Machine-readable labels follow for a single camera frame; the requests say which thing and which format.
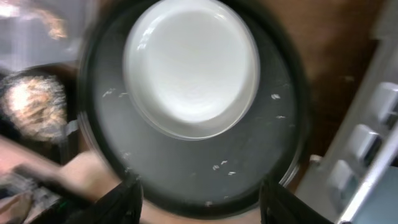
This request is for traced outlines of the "gold snack wrapper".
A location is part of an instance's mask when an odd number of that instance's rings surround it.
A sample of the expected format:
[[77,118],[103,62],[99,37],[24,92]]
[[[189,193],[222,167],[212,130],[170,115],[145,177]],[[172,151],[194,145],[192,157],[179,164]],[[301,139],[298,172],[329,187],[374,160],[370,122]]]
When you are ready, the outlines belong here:
[[57,13],[42,8],[34,8],[34,12],[47,28],[47,33],[50,38],[54,40],[68,38],[66,22]]

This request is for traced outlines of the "light grey plate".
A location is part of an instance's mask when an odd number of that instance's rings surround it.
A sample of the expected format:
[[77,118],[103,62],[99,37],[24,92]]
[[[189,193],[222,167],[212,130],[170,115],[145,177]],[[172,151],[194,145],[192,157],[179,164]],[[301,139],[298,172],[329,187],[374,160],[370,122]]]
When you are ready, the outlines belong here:
[[143,118],[173,138],[202,140],[238,123],[260,79],[254,37],[220,1],[165,0],[134,23],[123,75]]

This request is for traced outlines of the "food scraps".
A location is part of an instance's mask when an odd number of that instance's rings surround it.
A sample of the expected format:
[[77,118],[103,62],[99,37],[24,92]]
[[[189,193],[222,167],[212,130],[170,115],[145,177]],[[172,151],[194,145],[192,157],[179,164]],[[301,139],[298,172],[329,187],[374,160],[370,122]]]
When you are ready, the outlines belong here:
[[67,125],[65,87],[53,75],[9,75],[1,80],[1,115],[27,139],[58,142]]

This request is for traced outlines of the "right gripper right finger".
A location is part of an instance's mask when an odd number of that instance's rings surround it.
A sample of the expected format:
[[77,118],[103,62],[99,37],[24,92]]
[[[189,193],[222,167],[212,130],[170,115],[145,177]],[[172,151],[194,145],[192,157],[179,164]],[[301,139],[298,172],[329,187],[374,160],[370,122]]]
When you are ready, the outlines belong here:
[[261,184],[259,205],[262,224],[333,224],[270,179]]

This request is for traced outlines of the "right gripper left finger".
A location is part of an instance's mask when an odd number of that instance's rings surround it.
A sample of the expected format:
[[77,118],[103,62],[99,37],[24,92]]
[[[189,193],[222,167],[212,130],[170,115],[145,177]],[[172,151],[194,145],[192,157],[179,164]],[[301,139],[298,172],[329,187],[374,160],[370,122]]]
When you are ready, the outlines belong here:
[[65,224],[139,224],[142,203],[141,181],[131,175]]

